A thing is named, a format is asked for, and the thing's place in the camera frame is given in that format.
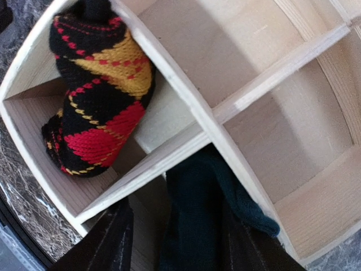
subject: sock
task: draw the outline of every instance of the sock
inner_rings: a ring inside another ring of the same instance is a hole
[[[113,164],[155,88],[149,58],[107,1],[97,2],[82,1],[56,15],[50,30],[50,49],[69,89],[42,135],[54,163],[80,177],[99,175]]]

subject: wooden box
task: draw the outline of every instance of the wooden box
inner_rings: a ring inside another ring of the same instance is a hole
[[[301,264],[361,228],[361,2],[111,2],[160,71],[147,114],[112,169],[67,177],[40,135],[65,91],[49,26],[74,0],[47,9],[0,89],[20,153],[75,229],[85,235],[85,221],[209,143],[279,222],[280,241]],[[150,201],[166,197],[151,190]]]

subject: plywood base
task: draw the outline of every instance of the plywood base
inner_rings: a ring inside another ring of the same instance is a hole
[[[275,207],[302,259],[344,241],[361,228],[361,148],[347,150]]]

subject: wooden organizer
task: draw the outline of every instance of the wooden organizer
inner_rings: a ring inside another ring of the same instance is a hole
[[[119,161],[88,180],[62,174],[40,135],[65,91],[49,26],[74,2],[54,1],[33,28],[1,86],[0,112],[34,176],[80,234],[89,219],[209,143],[279,222],[280,241],[301,264],[361,228],[361,2],[112,0],[160,73]],[[166,195],[143,189],[152,196],[133,205],[145,218],[148,200]],[[162,200],[154,209],[164,208]],[[147,214],[149,227],[142,222],[138,233],[155,250],[154,214]],[[151,270],[145,266],[155,254],[139,270]]]

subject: marble surface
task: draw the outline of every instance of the marble surface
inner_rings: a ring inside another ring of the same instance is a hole
[[[14,22],[0,34],[0,82],[50,0],[7,0]],[[0,120],[0,195],[39,245],[57,260],[80,240],[45,195]],[[309,271],[361,270],[361,231],[309,266]]]

